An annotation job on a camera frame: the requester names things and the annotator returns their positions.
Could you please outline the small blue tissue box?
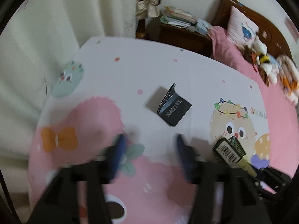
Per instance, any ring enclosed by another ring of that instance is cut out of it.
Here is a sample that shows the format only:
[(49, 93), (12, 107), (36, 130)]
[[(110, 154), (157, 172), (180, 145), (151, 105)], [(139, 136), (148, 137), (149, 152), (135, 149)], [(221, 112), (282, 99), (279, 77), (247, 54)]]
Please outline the small blue tissue box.
[(195, 26), (195, 31), (197, 33), (201, 34), (202, 36), (206, 36), (210, 30), (212, 30), (212, 25), (210, 23), (200, 18), (197, 19)]

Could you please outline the wooden headboard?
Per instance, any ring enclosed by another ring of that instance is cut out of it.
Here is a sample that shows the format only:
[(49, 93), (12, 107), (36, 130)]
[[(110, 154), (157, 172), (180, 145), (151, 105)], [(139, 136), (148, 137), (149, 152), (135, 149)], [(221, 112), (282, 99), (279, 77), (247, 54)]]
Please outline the wooden headboard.
[(212, 20), (212, 25), (227, 29), (232, 6), (236, 7), (259, 27), (258, 36), (267, 45), (268, 53), (274, 57), (287, 55), (292, 58), (289, 45), (280, 30), (269, 19), (237, 0), (221, 0)]

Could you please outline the black talon booklet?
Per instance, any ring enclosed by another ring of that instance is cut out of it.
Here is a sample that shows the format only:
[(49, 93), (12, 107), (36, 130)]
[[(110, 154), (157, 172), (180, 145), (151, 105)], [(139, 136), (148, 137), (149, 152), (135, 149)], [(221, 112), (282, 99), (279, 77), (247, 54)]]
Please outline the black talon booklet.
[(192, 107), (191, 103), (176, 93), (175, 86), (176, 83), (173, 83), (157, 109), (157, 114), (161, 119), (172, 127), (177, 126)]

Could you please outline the stack of books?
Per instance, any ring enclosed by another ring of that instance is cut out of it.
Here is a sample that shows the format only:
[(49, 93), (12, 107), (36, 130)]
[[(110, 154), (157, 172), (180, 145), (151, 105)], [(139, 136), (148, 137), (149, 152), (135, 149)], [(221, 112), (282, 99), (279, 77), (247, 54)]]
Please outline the stack of books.
[(160, 22), (169, 26), (187, 28), (195, 26), (197, 19), (189, 12), (174, 6), (165, 6)]

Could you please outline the brown plush toy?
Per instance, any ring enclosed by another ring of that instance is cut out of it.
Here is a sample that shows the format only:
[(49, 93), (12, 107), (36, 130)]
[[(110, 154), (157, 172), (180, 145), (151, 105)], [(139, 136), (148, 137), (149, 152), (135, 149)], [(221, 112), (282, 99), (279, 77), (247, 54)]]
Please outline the brown plush toy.
[(269, 87), (270, 82), (268, 76), (265, 70), (258, 65), (257, 53), (247, 45), (239, 46), (239, 51), (241, 52), (243, 58), (253, 66), (254, 71), (259, 73), (265, 85)]

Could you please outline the dark wooden nightstand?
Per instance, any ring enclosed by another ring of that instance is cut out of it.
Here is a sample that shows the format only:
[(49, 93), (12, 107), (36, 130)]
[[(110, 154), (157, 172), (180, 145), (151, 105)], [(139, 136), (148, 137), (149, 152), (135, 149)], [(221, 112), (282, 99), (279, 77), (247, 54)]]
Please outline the dark wooden nightstand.
[(163, 24), (158, 18), (147, 19), (145, 28), (151, 41), (176, 46), (206, 57), (212, 54), (212, 40), (208, 35), (203, 36), (197, 32)]

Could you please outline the pink bed sheet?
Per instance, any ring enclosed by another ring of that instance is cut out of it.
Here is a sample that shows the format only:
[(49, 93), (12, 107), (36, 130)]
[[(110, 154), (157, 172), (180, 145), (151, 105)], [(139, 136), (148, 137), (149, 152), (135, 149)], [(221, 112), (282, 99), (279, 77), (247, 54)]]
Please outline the pink bed sheet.
[(298, 167), (298, 117), (279, 84), (266, 86), (258, 72), (243, 59), (240, 51), (226, 37), (226, 30), (214, 26), (209, 32), (213, 58), (254, 80), (266, 108), (271, 140), (270, 166), (294, 176)]

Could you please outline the rolled floral quilt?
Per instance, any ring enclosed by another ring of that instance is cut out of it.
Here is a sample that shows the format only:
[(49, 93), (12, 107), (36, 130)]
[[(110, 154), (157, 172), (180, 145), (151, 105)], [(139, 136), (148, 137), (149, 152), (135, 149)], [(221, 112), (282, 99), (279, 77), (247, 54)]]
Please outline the rolled floral quilt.
[(295, 63), (287, 55), (277, 57), (280, 65), (279, 77), (286, 99), (293, 105), (298, 104), (298, 70)]

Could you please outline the wooden coat rack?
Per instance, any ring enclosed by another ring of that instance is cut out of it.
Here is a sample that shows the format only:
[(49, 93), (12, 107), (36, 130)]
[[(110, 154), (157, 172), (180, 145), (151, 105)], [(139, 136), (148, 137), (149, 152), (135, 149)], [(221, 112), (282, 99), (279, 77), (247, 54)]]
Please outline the wooden coat rack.
[(162, 0), (136, 0), (137, 39), (150, 39), (145, 21), (147, 18), (157, 18), (160, 15), (159, 5)]

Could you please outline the white cartoon pillow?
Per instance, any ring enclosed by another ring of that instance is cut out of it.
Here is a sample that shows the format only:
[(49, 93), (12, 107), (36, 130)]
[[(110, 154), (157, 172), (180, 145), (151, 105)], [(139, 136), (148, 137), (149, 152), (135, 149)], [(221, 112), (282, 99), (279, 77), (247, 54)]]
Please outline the white cartoon pillow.
[(228, 22), (227, 39), (234, 45), (247, 45), (251, 47), (254, 43), (259, 27), (240, 12), (231, 6), (231, 14)]

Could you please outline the white hanging bag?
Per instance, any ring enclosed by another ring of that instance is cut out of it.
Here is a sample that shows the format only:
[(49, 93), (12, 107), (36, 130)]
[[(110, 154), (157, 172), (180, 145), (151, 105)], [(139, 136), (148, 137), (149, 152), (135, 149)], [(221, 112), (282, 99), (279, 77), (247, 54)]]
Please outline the white hanging bag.
[(158, 0), (137, 0), (136, 2), (136, 18), (137, 20), (157, 18), (160, 16)]

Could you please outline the cream floral curtain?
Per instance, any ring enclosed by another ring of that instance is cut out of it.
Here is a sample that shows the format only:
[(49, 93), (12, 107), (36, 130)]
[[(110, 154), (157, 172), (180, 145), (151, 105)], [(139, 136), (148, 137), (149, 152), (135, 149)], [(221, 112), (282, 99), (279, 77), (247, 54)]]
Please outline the cream floral curtain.
[(59, 73), (98, 35), (135, 36), (136, 0), (1, 0), (1, 155), (26, 158)]

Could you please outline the green black small box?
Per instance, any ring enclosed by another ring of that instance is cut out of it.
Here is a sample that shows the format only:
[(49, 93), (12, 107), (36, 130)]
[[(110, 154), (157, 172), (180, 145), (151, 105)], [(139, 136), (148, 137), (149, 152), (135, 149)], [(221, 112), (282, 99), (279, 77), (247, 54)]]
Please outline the green black small box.
[(230, 167), (243, 169), (254, 178), (258, 176), (251, 164), (246, 160), (246, 152), (235, 136), (229, 139), (220, 138), (213, 146), (212, 151)]

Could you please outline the cartoon printed tablecloth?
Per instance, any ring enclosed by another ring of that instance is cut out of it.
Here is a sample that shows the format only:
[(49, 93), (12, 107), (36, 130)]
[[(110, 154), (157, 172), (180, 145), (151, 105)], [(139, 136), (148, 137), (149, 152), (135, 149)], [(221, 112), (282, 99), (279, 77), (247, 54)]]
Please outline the cartoon printed tablecloth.
[[(169, 88), (192, 104), (177, 126), (157, 114)], [(270, 165), (271, 140), (258, 84), (231, 67), (174, 46), (129, 38), (89, 39), (59, 73), (29, 155), (35, 205), (58, 170), (89, 162), (125, 133), (116, 179), (105, 186), (114, 223), (186, 223), (195, 187), (177, 162), (182, 133), (208, 159), (235, 136), (255, 166)]]

